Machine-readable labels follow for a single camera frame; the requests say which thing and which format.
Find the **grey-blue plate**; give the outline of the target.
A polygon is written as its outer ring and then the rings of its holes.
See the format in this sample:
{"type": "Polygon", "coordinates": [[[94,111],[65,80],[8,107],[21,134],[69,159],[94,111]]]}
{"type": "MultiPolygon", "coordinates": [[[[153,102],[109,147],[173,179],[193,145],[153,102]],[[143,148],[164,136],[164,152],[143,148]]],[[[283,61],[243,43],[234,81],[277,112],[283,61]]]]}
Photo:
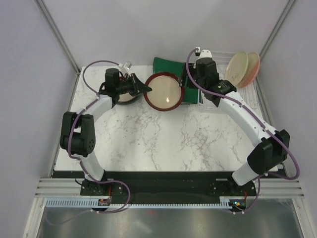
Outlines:
{"type": "Polygon", "coordinates": [[[135,103],[136,101],[140,100],[142,96],[139,95],[139,96],[135,96],[135,97],[136,97],[136,98],[133,99],[133,100],[130,101],[130,102],[127,102],[127,103],[119,103],[119,102],[117,102],[117,104],[118,104],[118,105],[130,105],[130,104],[133,104],[133,103],[135,103]]]}

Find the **dark rimmed beige plate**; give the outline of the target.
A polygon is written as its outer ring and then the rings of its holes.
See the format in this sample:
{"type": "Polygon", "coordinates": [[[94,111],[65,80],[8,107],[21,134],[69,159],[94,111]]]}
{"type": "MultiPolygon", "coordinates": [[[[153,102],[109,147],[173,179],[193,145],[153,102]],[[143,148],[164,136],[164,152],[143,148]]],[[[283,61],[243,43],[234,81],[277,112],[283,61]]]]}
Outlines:
{"type": "Polygon", "coordinates": [[[172,73],[155,73],[145,84],[152,89],[144,94],[145,100],[157,111],[172,111],[179,107],[184,99],[185,88],[180,86],[178,77],[172,73]]]}

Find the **red rimmed cream plate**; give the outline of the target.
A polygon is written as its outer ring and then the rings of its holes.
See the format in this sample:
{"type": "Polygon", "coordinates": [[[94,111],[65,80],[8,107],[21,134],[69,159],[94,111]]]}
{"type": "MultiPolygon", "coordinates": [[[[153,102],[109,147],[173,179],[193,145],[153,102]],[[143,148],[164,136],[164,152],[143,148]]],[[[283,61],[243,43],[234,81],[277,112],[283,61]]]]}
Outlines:
{"type": "Polygon", "coordinates": [[[118,102],[119,103],[127,103],[127,102],[132,101],[135,98],[136,98],[135,96],[131,96],[129,93],[126,93],[126,94],[120,95],[118,102]]]}

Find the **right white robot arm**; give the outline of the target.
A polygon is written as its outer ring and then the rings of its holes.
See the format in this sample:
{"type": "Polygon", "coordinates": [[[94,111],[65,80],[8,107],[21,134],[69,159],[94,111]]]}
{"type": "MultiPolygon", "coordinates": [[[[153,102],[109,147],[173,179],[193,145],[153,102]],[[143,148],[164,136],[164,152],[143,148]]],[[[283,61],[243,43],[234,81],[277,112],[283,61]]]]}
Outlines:
{"type": "Polygon", "coordinates": [[[212,57],[198,58],[195,63],[186,61],[182,74],[204,94],[215,107],[228,114],[244,131],[253,145],[247,161],[230,177],[228,192],[238,195],[245,184],[269,174],[272,168],[290,156],[290,135],[278,131],[261,119],[242,99],[237,89],[228,80],[221,80],[212,57]]]}

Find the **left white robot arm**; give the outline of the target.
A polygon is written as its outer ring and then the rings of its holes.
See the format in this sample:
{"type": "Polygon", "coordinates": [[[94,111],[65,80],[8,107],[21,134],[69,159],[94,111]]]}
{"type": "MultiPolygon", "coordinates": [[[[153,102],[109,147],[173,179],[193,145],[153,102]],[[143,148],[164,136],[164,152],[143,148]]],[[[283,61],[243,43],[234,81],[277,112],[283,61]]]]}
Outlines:
{"type": "Polygon", "coordinates": [[[141,82],[136,74],[122,74],[117,68],[109,68],[105,72],[105,80],[100,85],[96,97],[83,109],[64,113],[60,147],[68,153],[69,158],[79,162],[85,178],[93,181],[91,188],[96,194],[107,193],[109,184],[103,180],[105,171],[94,153],[95,122],[113,109],[120,95],[128,93],[130,96],[139,96],[151,91],[152,88],[141,82]]]}

